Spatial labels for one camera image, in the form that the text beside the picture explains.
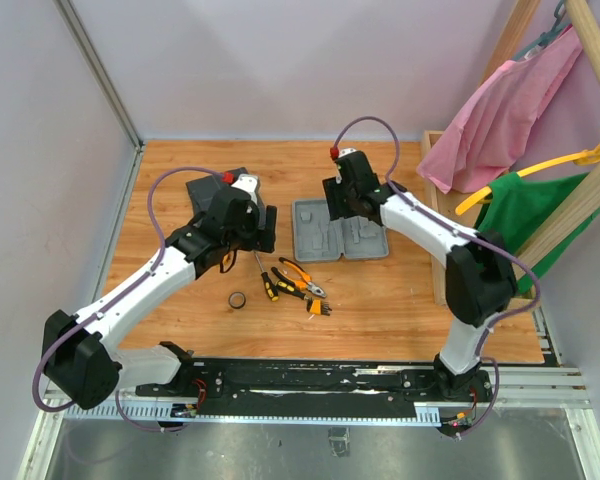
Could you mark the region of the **grey plastic tool case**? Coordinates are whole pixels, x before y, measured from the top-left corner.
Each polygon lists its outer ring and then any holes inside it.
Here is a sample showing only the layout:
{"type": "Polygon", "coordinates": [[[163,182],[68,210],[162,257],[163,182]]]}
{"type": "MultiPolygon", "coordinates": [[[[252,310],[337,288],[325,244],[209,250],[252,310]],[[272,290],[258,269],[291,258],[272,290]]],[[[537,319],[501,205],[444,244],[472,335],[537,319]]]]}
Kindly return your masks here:
{"type": "Polygon", "coordinates": [[[294,258],[300,263],[375,260],[389,255],[383,227],[356,216],[331,220],[325,199],[292,203],[294,258]]]}

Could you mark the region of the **black yellow slim screwdriver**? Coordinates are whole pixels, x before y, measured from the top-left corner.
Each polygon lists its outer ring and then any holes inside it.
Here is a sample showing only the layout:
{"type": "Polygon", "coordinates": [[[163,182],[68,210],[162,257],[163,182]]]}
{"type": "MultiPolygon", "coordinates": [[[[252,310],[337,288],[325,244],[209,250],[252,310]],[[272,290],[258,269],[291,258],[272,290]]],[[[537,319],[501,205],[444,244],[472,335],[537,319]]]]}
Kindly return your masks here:
{"type": "Polygon", "coordinates": [[[254,257],[256,259],[257,265],[260,269],[260,276],[263,282],[264,291],[268,297],[268,299],[272,302],[276,302],[279,299],[279,293],[276,288],[275,283],[271,280],[268,272],[264,268],[264,265],[261,262],[261,259],[256,251],[253,252],[254,257]]]}

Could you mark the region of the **orange black pliers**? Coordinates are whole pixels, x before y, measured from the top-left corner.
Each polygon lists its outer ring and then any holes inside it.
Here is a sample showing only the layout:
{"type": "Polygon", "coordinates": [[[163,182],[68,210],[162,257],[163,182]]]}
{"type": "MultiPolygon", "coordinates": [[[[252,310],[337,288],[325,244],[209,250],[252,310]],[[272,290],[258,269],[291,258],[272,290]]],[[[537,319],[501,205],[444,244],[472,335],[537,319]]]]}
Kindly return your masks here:
{"type": "Polygon", "coordinates": [[[327,297],[326,292],[313,281],[311,275],[308,272],[306,272],[299,264],[285,257],[279,257],[278,260],[281,264],[290,268],[292,271],[299,275],[298,279],[291,279],[287,275],[277,271],[275,275],[281,281],[284,281],[289,285],[293,285],[299,290],[306,290],[317,297],[327,297]]]}

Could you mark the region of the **black yellow thick screwdriver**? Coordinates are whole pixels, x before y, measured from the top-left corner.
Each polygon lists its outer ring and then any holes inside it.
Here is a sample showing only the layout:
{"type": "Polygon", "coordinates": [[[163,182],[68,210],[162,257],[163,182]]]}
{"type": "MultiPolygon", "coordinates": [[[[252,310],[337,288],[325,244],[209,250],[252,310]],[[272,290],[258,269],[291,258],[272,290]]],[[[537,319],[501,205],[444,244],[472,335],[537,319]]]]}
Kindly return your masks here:
{"type": "Polygon", "coordinates": [[[276,287],[279,291],[298,298],[300,300],[308,300],[309,296],[302,292],[291,280],[285,277],[277,267],[272,267],[271,272],[277,278],[276,287]]]}

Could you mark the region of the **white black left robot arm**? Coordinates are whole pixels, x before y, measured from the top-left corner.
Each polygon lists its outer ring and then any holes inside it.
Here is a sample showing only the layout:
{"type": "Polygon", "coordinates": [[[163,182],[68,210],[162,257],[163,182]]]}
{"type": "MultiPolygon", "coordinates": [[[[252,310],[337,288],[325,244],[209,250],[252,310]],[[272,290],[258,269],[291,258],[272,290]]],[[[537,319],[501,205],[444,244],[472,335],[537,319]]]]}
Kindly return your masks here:
{"type": "Polygon", "coordinates": [[[135,350],[119,346],[156,307],[222,265],[228,254],[273,252],[277,209],[259,209],[254,199],[236,187],[217,191],[207,211],[163,239],[154,256],[106,296],[72,315],[54,312],[45,323],[36,372],[84,410],[119,389],[142,385],[161,385],[175,396],[187,393],[194,371],[184,349],[172,342],[135,350]]]}

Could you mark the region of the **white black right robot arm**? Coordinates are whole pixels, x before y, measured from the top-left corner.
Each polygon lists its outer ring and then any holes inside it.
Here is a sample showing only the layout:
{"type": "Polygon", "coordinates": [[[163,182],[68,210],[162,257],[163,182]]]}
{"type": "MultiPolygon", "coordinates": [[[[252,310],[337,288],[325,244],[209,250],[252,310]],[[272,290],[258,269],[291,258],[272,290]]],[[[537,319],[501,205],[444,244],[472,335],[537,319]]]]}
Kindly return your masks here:
{"type": "Polygon", "coordinates": [[[382,183],[364,152],[332,147],[337,174],[322,181],[333,220],[363,217],[397,232],[444,268],[445,302],[453,315],[446,343],[433,361],[433,387],[446,400],[469,391],[496,316],[517,292],[499,234],[477,231],[435,212],[404,187],[382,183]]]}

